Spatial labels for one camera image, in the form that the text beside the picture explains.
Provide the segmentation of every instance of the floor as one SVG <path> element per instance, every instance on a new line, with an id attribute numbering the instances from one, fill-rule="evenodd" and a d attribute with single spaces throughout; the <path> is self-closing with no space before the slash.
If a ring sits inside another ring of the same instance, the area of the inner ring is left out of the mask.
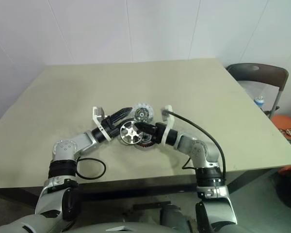
<path id="1" fill-rule="evenodd" d="M 231 194 L 239 225 L 253 233 L 291 233 L 291 209 L 277 197 L 272 174 L 273 172 L 268 172 Z M 82 213 L 73 228 L 107 221 L 142 221 L 158 224 L 159 209 L 131 211 L 134 204 L 158 201 L 171 201 L 180 206 L 183 214 L 194 222 L 194 206 L 199 201 L 196 193 L 178 193 L 125 201 L 87 202 L 83 205 Z M 29 214 L 33 214 L 33 209 L 0 199 L 0 225 Z"/>

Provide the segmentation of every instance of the table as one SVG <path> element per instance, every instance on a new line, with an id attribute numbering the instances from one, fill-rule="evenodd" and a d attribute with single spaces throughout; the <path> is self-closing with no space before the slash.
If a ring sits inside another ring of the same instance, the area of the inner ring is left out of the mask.
<path id="1" fill-rule="evenodd" d="M 223 148 L 227 171 L 291 165 L 288 141 L 215 59 L 49 66 L 0 120 L 0 188 L 41 186 L 54 143 L 95 127 L 93 106 L 109 115 L 139 102 L 153 107 L 155 121 L 170 104 L 205 128 Z M 179 120 L 175 128 L 208 140 Z M 192 174 L 181 170 L 187 156 L 161 145 L 139 151 L 116 139 L 89 157 L 107 164 L 96 182 Z M 94 163 L 79 169 L 101 172 Z"/>

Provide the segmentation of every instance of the chair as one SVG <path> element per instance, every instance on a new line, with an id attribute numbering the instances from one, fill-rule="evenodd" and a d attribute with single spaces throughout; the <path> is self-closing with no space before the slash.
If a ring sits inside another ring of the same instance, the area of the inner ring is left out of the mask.
<path id="1" fill-rule="evenodd" d="M 258 63 L 233 64 L 229 65 L 226 69 L 236 81 L 255 81 L 279 87 L 274 105 L 269 113 L 269 119 L 271 119 L 286 85 L 289 76 L 288 71 L 284 68 Z"/>

